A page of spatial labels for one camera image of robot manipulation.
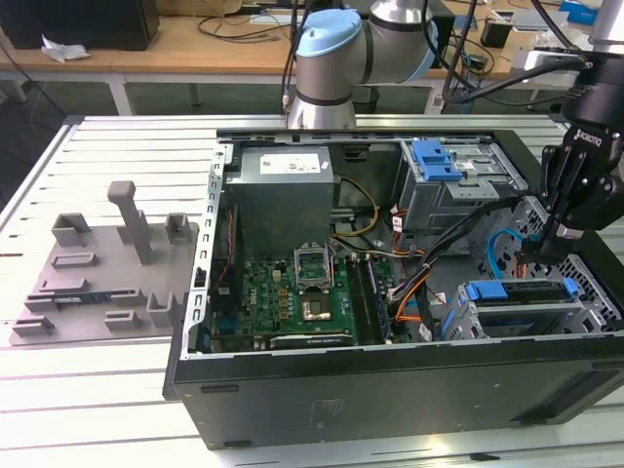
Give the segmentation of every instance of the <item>slotted metal table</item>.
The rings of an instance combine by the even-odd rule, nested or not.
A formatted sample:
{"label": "slotted metal table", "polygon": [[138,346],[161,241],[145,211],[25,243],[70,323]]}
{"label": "slotted metal table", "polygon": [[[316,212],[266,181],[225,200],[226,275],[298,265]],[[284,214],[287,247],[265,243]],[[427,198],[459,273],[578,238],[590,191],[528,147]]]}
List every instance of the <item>slotted metal table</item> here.
{"label": "slotted metal table", "polygon": [[[210,452],[182,403],[161,396],[168,338],[9,345],[12,321],[55,241],[57,214],[121,224],[106,188],[131,179],[148,221],[170,212],[197,220],[216,129],[282,125],[277,116],[88,117],[63,125],[0,214],[0,466],[460,467],[475,463],[472,453],[500,457],[491,468],[624,464],[624,390],[561,426]],[[565,132],[546,116],[375,115],[359,125],[511,129],[536,156]],[[624,223],[603,235],[623,258]]]}

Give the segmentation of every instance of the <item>black box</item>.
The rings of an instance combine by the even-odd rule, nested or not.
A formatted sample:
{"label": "black box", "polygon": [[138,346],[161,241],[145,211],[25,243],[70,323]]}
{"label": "black box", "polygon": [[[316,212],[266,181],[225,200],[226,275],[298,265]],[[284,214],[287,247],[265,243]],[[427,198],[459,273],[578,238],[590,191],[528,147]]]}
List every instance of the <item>black box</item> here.
{"label": "black box", "polygon": [[87,49],[144,51],[159,26],[155,0],[0,0],[0,22],[16,49],[41,35]]}
{"label": "black box", "polygon": [[511,28],[512,24],[510,22],[487,21],[484,26],[484,32],[481,34],[481,43],[484,47],[502,49],[505,47]]}

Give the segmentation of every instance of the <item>blue plastic latch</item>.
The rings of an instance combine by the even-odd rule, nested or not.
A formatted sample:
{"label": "blue plastic latch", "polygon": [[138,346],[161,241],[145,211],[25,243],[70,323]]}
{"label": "blue plastic latch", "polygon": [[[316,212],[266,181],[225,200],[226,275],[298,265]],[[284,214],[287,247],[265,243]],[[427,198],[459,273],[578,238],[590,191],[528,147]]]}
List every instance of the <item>blue plastic latch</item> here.
{"label": "blue plastic latch", "polygon": [[450,309],[450,312],[448,312],[445,322],[442,324],[442,327],[440,328],[440,333],[438,333],[438,338],[441,338],[442,335],[445,334],[445,332],[447,331],[447,328],[450,325],[450,322],[452,322],[452,319],[454,318],[455,318],[455,309]]}
{"label": "blue plastic latch", "polygon": [[564,288],[570,297],[572,298],[578,297],[578,294],[579,294],[578,285],[576,285],[576,282],[574,280],[572,280],[571,278],[564,278],[562,283],[564,284]]}
{"label": "blue plastic latch", "polygon": [[466,293],[468,294],[468,298],[470,300],[477,300],[479,298],[479,291],[477,291],[477,288],[472,285],[468,285],[466,287]]}
{"label": "blue plastic latch", "polygon": [[450,161],[450,155],[436,139],[421,139],[411,143],[413,158],[424,171],[425,180],[456,182],[463,175]]}
{"label": "blue plastic latch", "polygon": [[471,281],[466,287],[466,292],[471,300],[475,300],[472,297],[475,294],[478,299],[506,299],[508,297],[500,281]]}

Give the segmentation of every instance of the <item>label sticker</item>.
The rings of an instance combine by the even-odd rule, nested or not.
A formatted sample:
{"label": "label sticker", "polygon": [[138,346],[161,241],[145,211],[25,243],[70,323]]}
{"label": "label sticker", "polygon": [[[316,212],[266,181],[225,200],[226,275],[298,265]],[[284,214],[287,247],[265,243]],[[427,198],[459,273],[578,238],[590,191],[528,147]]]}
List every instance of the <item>label sticker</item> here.
{"label": "label sticker", "polygon": [[403,232],[403,220],[400,217],[394,216],[392,218],[392,229],[394,232]]}
{"label": "label sticker", "polygon": [[447,303],[447,295],[444,294],[443,292],[438,292],[436,294],[436,298],[435,299],[431,299],[429,301],[429,303],[431,305],[441,305],[441,304],[446,304]]}
{"label": "label sticker", "polygon": [[57,297],[53,299],[53,301],[57,304],[70,304],[70,303],[82,302],[80,297]]}
{"label": "label sticker", "polygon": [[459,171],[467,171],[469,169],[475,169],[475,165],[470,161],[455,161],[455,168]]}
{"label": "label sticker", "polygon": [[264,154],[260,157],[260,173],[275,174],[314,174],[321,171],[317,153]]}
{"label": "label sticker", "polygon": [[431,341],[431,332],[425,327],[425,324],[420,324],[418,331],[425,341]]}

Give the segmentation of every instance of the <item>wooden desk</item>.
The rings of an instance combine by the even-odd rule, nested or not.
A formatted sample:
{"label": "wooden desk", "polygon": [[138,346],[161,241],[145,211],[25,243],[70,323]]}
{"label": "wooden desk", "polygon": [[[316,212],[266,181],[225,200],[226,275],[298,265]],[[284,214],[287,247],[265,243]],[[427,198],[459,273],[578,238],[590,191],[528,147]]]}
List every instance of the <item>wooden desk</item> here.
{"label": "wooden desk", "polygon": [[[514,3],[531,8],[529,0],[516,0]],[[468,5],[447,2],[457,15],[463,15]],[[494,9],[517,9],[507,0],[494,0]],[[479,31],[471,31],[469,38],[479,42],[485,18],[491,15],[490,6],[478,6],[476,18]],[[89,51],[92,56],[81,60],[58,63],[40,51],[16,51],[4,36],[3,43],[9,44],[14,59],[35,80],[40,81],[92,81],[104,82],[111,89],[120,115],[132,115],[132,102],[126,91],[126,84],[137,83],[188,83],[191,96],[197,103],[197,83],[239,83],[277,84],[289,49],[287,38],[279,30],[268,33],[275,40],[256,44],[234,44],[204,35],[197,30],[200,19],[191,17],[161,17],[157,36],[144,52]],[[205,27],[214,31],[218,20],[214,19]],[[220,34],[244,34],[268,27],[266,24],[223,24]],[[506,77],[511,68],[511,60],[519,47],[529,44],[531,33],[512,31],[504,49],[490,49],[495,57],[494,69],[488,79]],[[468,52],[483,55],[483,51],[467,44]],[[431,89],[427,113],[439,113],[439,94],[447,73],[443,69],[432,69],[420,80],[409,86],[422,86]],[[22,75],[4,55],[0,55],[0,80],[19,80]]]}

